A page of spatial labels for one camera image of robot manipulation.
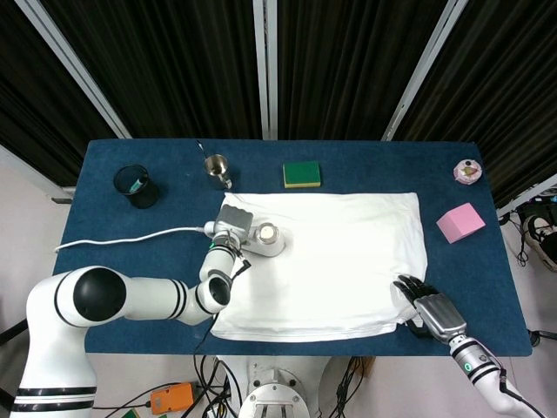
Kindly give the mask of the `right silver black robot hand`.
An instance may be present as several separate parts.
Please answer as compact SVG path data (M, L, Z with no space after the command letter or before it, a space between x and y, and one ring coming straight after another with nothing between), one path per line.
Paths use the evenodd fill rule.
M399 275L393 285L405 296L421 318L422 327L435 340L448 345L466 333L466 321L451 300L436 288L412 275Z

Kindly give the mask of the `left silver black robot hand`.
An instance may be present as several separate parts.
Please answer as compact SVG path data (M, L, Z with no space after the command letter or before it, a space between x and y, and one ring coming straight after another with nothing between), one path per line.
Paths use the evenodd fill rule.
M215 236L219 234L234 236L235 240L242 245L248 240L252 222L251 212L224 204L214 222L213 233Z

